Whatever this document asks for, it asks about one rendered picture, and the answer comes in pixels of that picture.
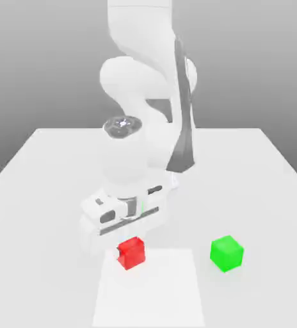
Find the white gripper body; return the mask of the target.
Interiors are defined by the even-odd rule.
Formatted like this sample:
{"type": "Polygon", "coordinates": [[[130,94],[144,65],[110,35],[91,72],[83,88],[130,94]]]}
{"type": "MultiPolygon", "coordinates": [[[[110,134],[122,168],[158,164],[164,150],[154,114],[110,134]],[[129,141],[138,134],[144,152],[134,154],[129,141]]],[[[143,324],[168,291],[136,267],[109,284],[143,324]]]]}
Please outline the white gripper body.
{"type": "Polygon", "coordinates": [[[167,197],[98,195],[96,210],[96,243],[119,244],[163,224],[167,218],[167,197]]]}

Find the small red cube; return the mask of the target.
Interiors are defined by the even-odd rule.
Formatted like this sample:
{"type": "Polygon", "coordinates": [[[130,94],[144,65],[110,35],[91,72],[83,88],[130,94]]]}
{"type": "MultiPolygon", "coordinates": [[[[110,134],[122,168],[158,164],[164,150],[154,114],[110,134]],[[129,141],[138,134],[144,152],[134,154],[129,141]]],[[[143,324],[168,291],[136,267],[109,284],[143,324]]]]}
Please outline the small red cube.
{"type": "Polygon", "coordinates": [[[125,270],[129,270],[145,261],[145,244],[137,236],[118,245],[118,262],[125,270]]]}

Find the small green cube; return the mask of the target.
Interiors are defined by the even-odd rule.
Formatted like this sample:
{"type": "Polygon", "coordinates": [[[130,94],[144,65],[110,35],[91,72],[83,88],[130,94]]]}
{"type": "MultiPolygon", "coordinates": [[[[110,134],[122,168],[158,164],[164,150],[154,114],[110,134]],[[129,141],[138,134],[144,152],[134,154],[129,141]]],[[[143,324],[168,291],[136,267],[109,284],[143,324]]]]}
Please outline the small green cube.
{"type": "Polygon", "coordinates": [[[223,236],[211,242],[210,260],[222,272],[228,272],[241,266],[244,251],[231,235],[223,236]]]}

